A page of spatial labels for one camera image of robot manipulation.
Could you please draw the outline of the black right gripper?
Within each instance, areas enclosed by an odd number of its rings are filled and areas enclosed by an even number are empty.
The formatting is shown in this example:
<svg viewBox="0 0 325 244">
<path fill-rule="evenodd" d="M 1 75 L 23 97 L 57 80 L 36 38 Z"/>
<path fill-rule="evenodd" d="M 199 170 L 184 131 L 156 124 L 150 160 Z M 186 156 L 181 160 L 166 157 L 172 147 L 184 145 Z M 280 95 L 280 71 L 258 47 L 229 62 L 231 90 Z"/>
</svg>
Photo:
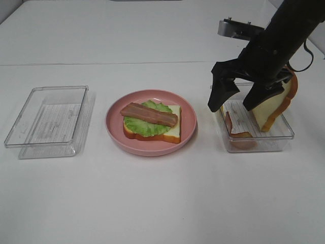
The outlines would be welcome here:
<svg viewBox="0 0 325 244">
<path fill-rule="evenodd" d="M 236 78 L 254 82 L 243 100 L 247 111 L 283 92 L 282 82 L 288 83 L 293 74 L 285 67 L 297 50 L 292 33 L 229 33 L 228 37 L 248 40 L 236 59 L 217 62 L 208 107 L 216 112 L 240 90 Z"/>
</svg>

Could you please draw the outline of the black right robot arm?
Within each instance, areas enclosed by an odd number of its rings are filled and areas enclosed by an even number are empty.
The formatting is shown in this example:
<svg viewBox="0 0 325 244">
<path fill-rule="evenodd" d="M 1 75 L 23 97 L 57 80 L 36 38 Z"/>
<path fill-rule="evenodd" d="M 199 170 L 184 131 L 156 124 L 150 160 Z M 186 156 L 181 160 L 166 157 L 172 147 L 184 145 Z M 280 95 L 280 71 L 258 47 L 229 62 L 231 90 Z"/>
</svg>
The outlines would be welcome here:
<svg viewBox="0 0 325 244">
<path fill-rule="evenodd" d="M 293 76 L 285 65 L 322 22 L 324 1 L 283 1 L 266 28 L 230 18 L 221 20 L 219 35 L 247 40 L 248 44 L 236 59 L 214 65 L 210 110 L 217 111 L 239 92 L 237 78 L 253 82 L 243 102 L 248 111 L 283 93 L 283 84 Z"/>
</svg>

